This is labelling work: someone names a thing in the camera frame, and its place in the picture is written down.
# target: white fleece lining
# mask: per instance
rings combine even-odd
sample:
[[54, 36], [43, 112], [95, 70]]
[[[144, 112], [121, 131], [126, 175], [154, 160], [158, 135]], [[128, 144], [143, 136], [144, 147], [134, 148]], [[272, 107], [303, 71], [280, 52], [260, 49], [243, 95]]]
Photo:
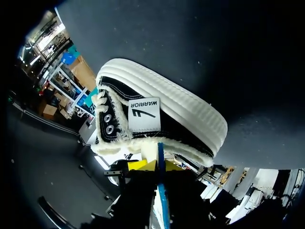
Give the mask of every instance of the white fleece lining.
[[161, 109], [201, 139], [214, 156], [227, 133], [225, 119], [207, 102], [163, 76], [126, 59], [108, 61], [99, 71], [101, 77], [116, 79], [144, 97], [159, 97]]
[[165, 153], [181, 155], [206, 167], [213, 165], [213, 159], [207, 154], [202, 153], [191, 146], [166, 137], [134, 138], [131, 140], [118, 140], [110, 143], [102, 141], [98, 144], [91, 145], [91, 149], [93, 152], [101, 156], [117, 154], [122, 147], [127, 147], [132, 153], [140, 153], [142, 144], [151, 142], [162, 142], [164, 144]]

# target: white stitching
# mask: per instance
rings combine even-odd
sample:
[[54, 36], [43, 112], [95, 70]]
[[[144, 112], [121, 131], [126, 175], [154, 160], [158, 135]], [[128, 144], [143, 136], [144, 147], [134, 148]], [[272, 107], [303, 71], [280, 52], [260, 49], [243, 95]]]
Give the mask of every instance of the white stitching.
[[[156, 134], [156, 133], [158, 133], [158, 134], [162, 134], [162, 133], [164, 133], [164, 134], [166, 134], [166, 135], [169, 135], [170, 134], [170, 132], [168, 132], [168, 131], [153, 131], [153, 133], [149, 133], [149, 135], [153, 135], [153, 134]], [[147, 135], [148, 133], [136, 133], [136, 134], [133, 134], [133, 136], [134, 137], [137, 137], [137, 136], [145, 136], [145, 135]]]
[[163, 134], [165, 135], [165, 136], [170, 136], [170, 133], [168, 133], [168, 132], [163, 132]]
[[142, 98], [143, 96], [142, 95], [128, 95], [128, 94], [125, 94], [124, 92], [122, 92], [120, 89], [118, 89], [116, 86], [113, 86], [112, 84], [110, 83], [102, 83], [100, 84], [100, 86], [102, 85], [106, 85], [106, 86], [109, 86], [109, 87], [114, 87], [114, 90], [117, 90], [123, 97], [126, 97], [126, 98]]
[[[193, 95], [189, 94], [188, 92], [183, 91], [182, 89], [178, 88], [176, 85], [171, 84], [170, 82], [168, 82], [168, 81], [166, 81], [165, 79], [161, 78], [160, 76], [158, 76], [158, 74], [152, 72], [151, 70], [146, 69], [146, 68], [143, 68], [142, 66], [138, 66], [136, 63], [133, 63], [133, 62], [132, 62], [132, 63], [126, 62], [126, 63], [127, 63], [127, 64], [131, 64], [131, 65], [133, 65], [133, 66], [136, 66], [136, 67], [138, 67], [138, 68], [140, 68], [140, 69], [142, 69], [142, 70], [145, 70], [145, 71], [149, 72], [150, 74], [156, 76], [156, 77], [159, 78], [160, 80], [166, 82], [167, 84], [173, 86], [174, 88], [178, 89], [179, 91], [183, 92], [184, 94], [187, 94], [188, 96], [190, 96], [191, 98], [193, 98], [194, 100], [196, 100], [197, 102], [199, 102], [200, 104], [202, 104], [202, 101], [198, 100], [198, 98], [194, 97]], [[147, 83], [147, 84], [149, 84], [151, 87], [153, 87], [154, 89], [157, 89], [157, 88], [155, 88], [153, 85], [151, 85], [150, 83], [148, 83], [147, 81], [145, 81], [143, 78], [138, 77], [138, 76], [136, 76], [136, 75], [134, 75], [134, 74], [133, 74], [133, 76], [135, 76], [135, 77], [141, 79], [142, 81], [144, 81], [145, 83]], [[174, 98], [171, 98], [171, 99], [173, 99], [177, 104], [179, 104], [180, 106], [182, 106], [182, 105], [181, 105], [178, 101], [176, 101]], [[219, 115], [216, 115], [216, 118], [225, 126], [225, 124], [224, 124], [224, 122], [223, 122], [223, 119], [222, 119]]]

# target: black fabric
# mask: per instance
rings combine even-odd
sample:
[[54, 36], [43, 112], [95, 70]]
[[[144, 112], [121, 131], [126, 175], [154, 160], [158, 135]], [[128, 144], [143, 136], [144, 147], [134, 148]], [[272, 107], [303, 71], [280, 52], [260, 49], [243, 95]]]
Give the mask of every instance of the black fabric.
[[[100, 112], [100, 131], [101, 131], [101, 137], [103, 139], [104, 142], [111, 142], [114, 141], [116, 139], [116, 133], [119, 131], [118, 129], [118, 122], [116, 120], [115, 114], [114, 114], [114, 110], [113, 110], [113, 106], [112, 106], [112, 100], [111, 98], [108, 96], [108, 92], [105, 91], [105, 98], [107, 98], [106, 103], [104, 104], [104, 106], [108, 106], [108, 110], [107, 112]], [[106, 115], [111, 115], [111, 120], [109, 122], [105, 122], [104, 118]], [[107, 133], [106, 132], [106, 128], [110, 125], [114, 126], [114, 130], [112, 133]]]
[[195, 179], [191, 170], [167, 171], [164, 175], [172, 229], [211, 227], [209, 203], [200, 197], [206, 185]]
[[288, 184], [288, 180], [290, 177], [291, 170], [279, 170], [275, 183], [273, 185], [273, 196], [275, 197], [282, 197], [286, 186]]
[[302, 7], [257, 0], [74, 0], [58, 10], [96, 74], [108, 60], [126, 58], [211, 103], [228, 122], [215, 163], [304, 167]]
[[229, 214], [237, 204], [237, 199], [227, 191], [221, 190], [217, 198], [211, 203], [211, 213], [216, 218], [225, 218], [225, 216]]
[[297, 228], [286, 225], [283, 227], [283, 217], [285, 216], [285, 209], [282, 207], [280, 199], [266, 199], [256, 209], [249, 212], [246, 216], [238, 221], [227, 226], [228, 229], [239, 228], [264, 228], [270, 226], [272, 228]]
[[[144, 98], [132, 88], [126, 86], [125, 84], [117, 81], [115, 79], [109, 77], [102, 77], [100, 85], [105, 85], [112, 88], [121, 98], [129, 101], [131, 99], [141, 99]], [[110, 99], [107, 99], [107, 104], [110, 105]], [[128, 119], [128, 107], [122, 105], [123, 111], [125, 113], [126, 118]], [[151, 131], [151, 132], [135, 132], [133, 133], [133, 138], [143, 138], [143, 137], [167, 137], [169, 139], [174, 139], [176, 141], [182, 142], [186, 145], [189, 145], [198, 151], [207, 154], [210, 157], [213, 157], [212, 151], [209, 147], [204, 144], [201, 140], [199, 140], [195, 135], [193, 135], [189, 130], [187, 130], [183, 125], [172, 119], [168, 114], [160, 110], [160, 120], [161, 120], [161, 131]], [[105, 123], [103, 119], [100, 119], [100, 125], [102, 129], [105, 129]], [[107, 125], [115, 124], [117, 127], [117, 122], [113, 120], [113, 122], [109, 122]], [[111, 136], [107, 135], [105, 131], [102, 132], [103, 139], [106, 139], [106, 142], [110, 140], [114, 140], [116, 138], [116, 132], [113, 132]]]

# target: sneaker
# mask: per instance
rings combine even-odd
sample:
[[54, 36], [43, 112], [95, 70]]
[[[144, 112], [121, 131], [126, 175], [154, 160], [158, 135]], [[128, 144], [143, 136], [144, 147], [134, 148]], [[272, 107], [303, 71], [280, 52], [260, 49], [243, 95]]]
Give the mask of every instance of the sneaker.
[[[122, 147], [140, 153], [146, 143], [163, 142], [164, 153], [176, 154], [205, 167], [227, 135], [227, 122], [207, 102], [158, 73], [126, 59], [112, 59], [98, 72], [95, 104], [97, 143], [93, 152], [116, 154]], [[161, 130], [132, 132], [129, 100], [160, 98]]]

